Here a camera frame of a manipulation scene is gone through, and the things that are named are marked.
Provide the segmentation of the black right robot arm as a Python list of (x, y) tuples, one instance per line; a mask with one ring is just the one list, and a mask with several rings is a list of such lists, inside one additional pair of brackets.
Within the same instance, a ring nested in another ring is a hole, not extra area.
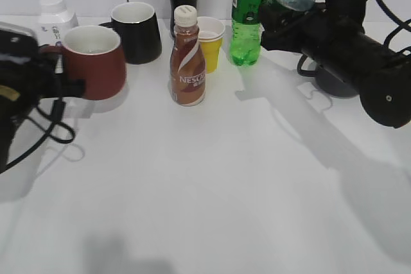
[(263, 4), (258, 15), (264, 27), (261, 45), (267, 51), (300, 53), (301, 76), (319, 77), (319, 69), (302, 69), (310, 58), (358, 93), (377, 123), (400, 128), (410, 122), (410, 56), (368, 37), (360, 24), (322, 3), (306, 12)]

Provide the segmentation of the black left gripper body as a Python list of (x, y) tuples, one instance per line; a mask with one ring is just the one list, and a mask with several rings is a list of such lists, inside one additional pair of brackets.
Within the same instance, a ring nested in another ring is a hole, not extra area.
[(1, 116), (27, 114), (43, 98), (63, 100), (55, 72), (60, 53), (47, 47), (31, 57), (1, 55)]

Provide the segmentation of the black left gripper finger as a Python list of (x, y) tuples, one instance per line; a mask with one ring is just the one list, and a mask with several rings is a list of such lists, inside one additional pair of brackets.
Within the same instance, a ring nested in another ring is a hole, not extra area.
[(83, 98), (86, 90), (85, 80), (68, 80), (59, 78), (57, 81), (57, 98)]

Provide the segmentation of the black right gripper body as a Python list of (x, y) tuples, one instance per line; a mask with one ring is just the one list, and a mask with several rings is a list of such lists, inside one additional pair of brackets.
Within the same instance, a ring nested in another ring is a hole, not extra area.
[(324, 4), (314, 4), (311, 9), (304, 12), (283, 6), (275, 10), (269, 4), (262, 4), (258, 11), (263, 26), (261, 46), (267, 51), (301, 53), (304, 41), (302, 27), (322, 9)]

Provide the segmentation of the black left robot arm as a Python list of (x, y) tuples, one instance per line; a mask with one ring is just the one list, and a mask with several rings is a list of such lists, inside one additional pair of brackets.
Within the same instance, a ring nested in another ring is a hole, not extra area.
[[(50, 138), (69, 144), (76, 136), (74, 129), (62, 121), (66, 109), (65, 97), (80, 98), (85, 92), (83, 79), (70, 80), (67, 73), (56, 73), (61, 47), (41, 46), (39, 53), (28, 62), (1, 61), (1, 172), (22, 162)], [(10, 146), (17, 130), (25, 120), (32, 121), (30, 112), (37, 112), (49, 121), (39, 140), (22, 155), (9, 162)]]

